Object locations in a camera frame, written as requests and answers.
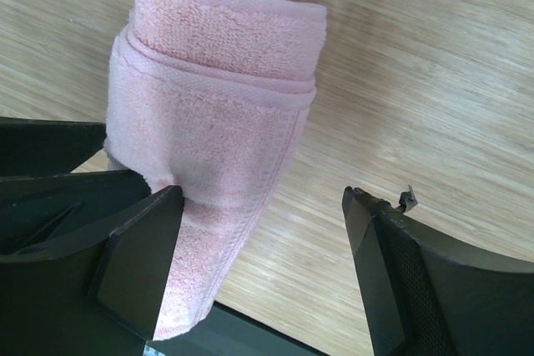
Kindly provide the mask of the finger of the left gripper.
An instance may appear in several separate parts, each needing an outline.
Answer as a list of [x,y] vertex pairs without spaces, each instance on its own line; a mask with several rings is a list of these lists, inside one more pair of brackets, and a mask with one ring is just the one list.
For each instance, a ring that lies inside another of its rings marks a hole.
[[1,253],[11,255],[110,217],[149,196],[128,170],[79,173],[103,123],[1,119]]

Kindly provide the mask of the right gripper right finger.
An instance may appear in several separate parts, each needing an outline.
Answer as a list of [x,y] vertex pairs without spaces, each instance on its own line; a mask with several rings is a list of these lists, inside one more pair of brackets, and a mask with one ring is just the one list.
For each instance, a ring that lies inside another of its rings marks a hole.
[[533,265],[478,248],[361,188],[342,198],[377,355],[530,355]]

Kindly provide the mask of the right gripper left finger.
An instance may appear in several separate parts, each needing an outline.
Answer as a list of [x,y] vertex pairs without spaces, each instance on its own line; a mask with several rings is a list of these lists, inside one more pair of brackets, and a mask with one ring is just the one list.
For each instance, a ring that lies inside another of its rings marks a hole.
[[1,258],[4,355],[140,355],[155,332],[184,208],[171,186]]

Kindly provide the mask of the light pink towel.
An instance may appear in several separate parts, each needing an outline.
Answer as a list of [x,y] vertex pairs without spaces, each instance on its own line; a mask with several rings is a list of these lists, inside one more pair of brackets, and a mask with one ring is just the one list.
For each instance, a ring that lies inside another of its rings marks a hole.
[[134,0],[109,60],[110,163],[185,202],[154,339],[205,319],[304,130],[325,7]]

